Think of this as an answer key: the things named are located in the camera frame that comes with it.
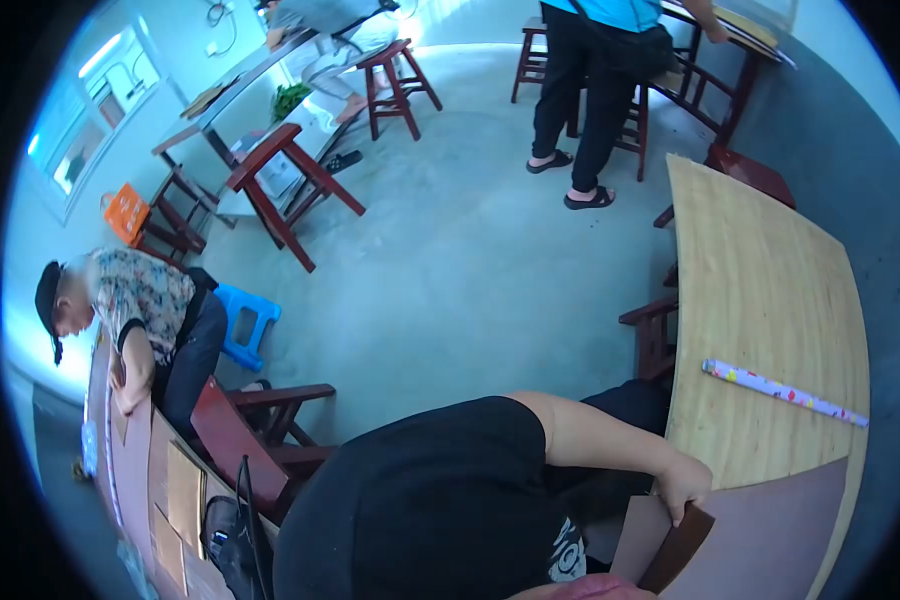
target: window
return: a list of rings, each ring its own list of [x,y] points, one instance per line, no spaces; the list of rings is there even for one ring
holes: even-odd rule
[[[61,222],[108,139],[160,82],[145,27],[123,2],[104,6],[84,21],[49,85],[25,159],[45,179],[40,196]]]

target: window frame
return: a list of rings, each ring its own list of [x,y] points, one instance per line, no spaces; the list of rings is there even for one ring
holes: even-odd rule
[[[66,225],[70,215],[73,213],[77,198],[84,192],[87,181],[96,171],[96,167],[100,163],[102,156],[113,144],[114,138],[120,135],[128,122],[131,121],[132,116],[144,107],[144,105],[155,95],[156,91],[169,82],[168,71],[163,68],[159,56],[156,53],[156,47],[141,25],[142,17],[136,10],[132,9],[132,6],[124,6],[129,9],[127,11],[127,27],[133,30],[137,42],[140,43],[144,54],[146,54],[153,70],[156,72],[156,82],[141,93],[140,99],[123,115],[117,126],[110,126],[107,118],[100,111],[100,107],[97,106],[97,103],[90,95],[86,83],[80,77],[80,70],[83,65],[75,64],[72,56],[68,56],[66,60],[60,63],[59,71],[55,78],[57,81],[64,81],[67,86],[76,90],[76,93],[80,96],[80,100],[82,101],[83,108],[80,113],[77,114],[76,118],[73,119],[70,126],[67,127],[64,135],[62,135],[59,140],[54,140],[56,146],[53,148],[52,155],[46,168],[42,168],[37,160],[27,154],[26,146],[24,146],[23,159],[30,162],[29,167],[32,171],[39,174],[40,185],[44,187],[44,193],[39,194],[39,196],[43,199],[44,205],[49,213],[53,215],[61,226]],[[96,148],[91,152],[90,156],[87,158],[86,164],[76,177],[76,181],[72,183],[70,193],[67,193],[63,187],[60,186],[60,183],[54,179],[54,171],[60,164],[63,155],[66,154],[67,150],[70,148],[70,144],[72,144],[73,140],[80,135],[81,130],[88,121],[93,122],[103,132],[103,139],[100,140],[99,144],[97,144]],[[30,144],[30,141],[36,134],[38,134],[38,131],[31,131],[30,136],[24,140],[24,144]]]

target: black sandal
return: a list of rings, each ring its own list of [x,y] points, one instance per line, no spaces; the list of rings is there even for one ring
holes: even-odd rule
[[[588,201],[579,201],[576,199],[570,199],[569,196],[563,197],[563,205],[569,210],[581,210],[581,209],[605,209],[613,204],[613,201],[616,200],[617,194],[613,192],[611,196],[611,192],[607,190],[606,187],[602,185],[597,186],[597,195]]]
[[[571,162],[573,162],[573,156],[571,156],[570,154],[568,154],[567,152],[565,152],[563,150],[556,150],[554,152],[554,154],[555,154],[555,156],[553,157],[553,160],[551,160],[550,162],[548,162],[546,164],[541,164],[538,167],[532,167],[532,166],[530,166],[530,163],[528,162],[527,170],[534,175],[538,175],[540,173],[543,173],[547,169],[557,169],[560,167],[565,167],[568,164],[570,164]]]

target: wooden chair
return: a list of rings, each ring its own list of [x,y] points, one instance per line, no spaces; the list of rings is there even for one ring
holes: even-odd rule
[[[253,500],[262,514],[282,522],[307,479],[336,450],[319,446],[294,418],[300,404],[336,393],[321,384],[283,390],[224,391],[212,375],[207,379],[190,423],[203,449],[213,460],[219,476],[231,487],[236,483],[240,462],[248,457]],[[246,414],[276,407],[262,433],[248,425]],[[284,443],[289,433],[300,445]]]
[[[167,192],[170,191],[171,186],[176,186],[177,189],[181,190],[193,200],[193,206],[186,217],[181,215],[167,199]],[[197,233],[197,231],[192,228],[190,221],[194,218],[197,209],[200,207],[203,207],[210,212],[212,212],[212,210],[206,206],[204,198],[194,190],[193,186],[197,186],[203,196],[210,199],[210,202],[216,204],[220,202],[220,199],[204,188],[204,186],[193,183],[188,179],[183,174],[182,165],[177,165],[170,170],[167,177],[163,180],[163,183],[157,188],[156,194],[153,195],[153,199],[150,201],[151,210],[149,214],[146,215],[144,224],[140,229],[140,234],[133,240],[130,247],[143,251],[152,257],[165,260],[170,265],[173,265],[180,270],[184,269],[183,264],[180,261],[186,257],[188,252],[197,253],[198,255],[202,254],[206,247],[206,241],[201,234]],[[163,218],[167,220],[170,229],[154,222],[156,211],[159,211],[160,214],[163,215]],[[164,254],[162,251],[148,243],[148,237],[150,236],[168,245],[169,254]],[[179,259],[175,257],[176,253],[180,253]]]
[[[781,205],[797,210],[797,201],[790,193],[790,188],[783,180],[783,175],[765,164],[717,144],[710,144],[703,164],[724,175],[731,176],[738,182],[760,190],[780,202]],[[673,218],[674,206],[670,204],[669,208],[653,220],[653,226],[662,229]]]
[[[226,181],[226,186],[234,191],[246,191],[246,196],[250,200],[253,210],[256,211],[260,221],[266,227],[273,243],[276,247],[283,249],[284,245],[289,246],[291,252],[307,270],[312,273],[317,265],[310,259],[307,252],[300,246],[297,236],[291,231],[290,227],[297,222],[303,213],[308,210],[317,200],[330,194],[335,194],[340,198],[350,210],[357,213],[357,216],[363,215],[367,210],[351,196],[349,192],[337,183],[333,175],[329,174],[324,167],[312,159],[307,152],[303,151],[294,138],[302,131],[300,125],[296,123],[284,123],[278,126],[276,130],[264,139],[250,154],[240,163],[230,178]],[[302,200],[300,205],[293,210],[285,220],[277,212],[274,203],[270,200],[260,183],[257,182],[256,174],[260,169],[274,156],[276,153],[283,152],[290,162],[296,165],[300,173],[314,185],[312,193]]]
[[[516,79],[513,81],[513,92],[510,94],[510,103],[516,104],[516,92],[520,84],[542,84],[543,73],[547,68],[547,53],[534,52],[534,36],[546,36],[547,26],[543,19],[532,16],[523,26],[523,50],[520,51],[520,61],[516,65]]]
[[[425,91],[430,96],[430,100],[438,111],[444,109],[437,92],[430,85],[430,81],[423,75],[420,65],[414,59],[414,55],[410,52],[410,40],[398,39],[386,46],[384,50],[378,54],[373,54],[370,58],[357,64],[358,69],[363,69],[366,77],[366,98],[369,101],[367,110],[370,117],[370,137],[373,141],[380,138],[380,129],[377,119],[380,117],[400,117],[407,121],[409,134],[413,136],[413,140],[420,140],[420,129],[417,127],[417,121],[414,114],[410,111],[410,102],[407,98],[416,91]],[[413,77],[399,78],[394,68],[394,59],[399,55],[403,55],[404,60],[413,70]],[[393,98],[388,100],[377,100],[377,90],[373,81],[373,67],[384,67],[384,73],[389,80],[390,89],[393,90]],[[381,108],[389,107],[391,110],[381,110]]]
[[[628,152],[634,152],[640,158],[640,164],[636,169],[636,181],[643,182],[643,168],[647,161],[647,127],[650,120],[650,93],[646,84],[637,86],[637,102],[630,103],[630,110],[626,114],[626,122],[633,123],[627,126],[624,123],[623,131],[617,139],[614,148],[620,148]],[[576,102],[572,104],[572,111],[567,118],[567,138],[577,138],[580,135],[580,94],[576,94]]]
[[[678,309],[677,295],[670,295],[620,315],[619,321],[636,327],[636,377],[659,381],[672,376],[677,346],[668,339],[667,315]]]

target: hand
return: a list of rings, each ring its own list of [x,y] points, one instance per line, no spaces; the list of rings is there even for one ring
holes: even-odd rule
[[[673,517],[673,527],[684,520],[684,505],[693,502],[702,507],[713,487],[713,473],[703,462],[677,451],[666,469],[657,478],[660,496],[667,503]]]
[[[124,385],[126,385],[127,376],[124,373],[124,362],[120,359],[120,356],[110,358],[110,372],[107,379],[114,391],[122,390]]]
[[[706,31],[706,38],[715,44],[722,44],[724,42],[729,42],[731,40],[731,33],[727,31],[727,28],[717,23],[716,27],[711,27]]]

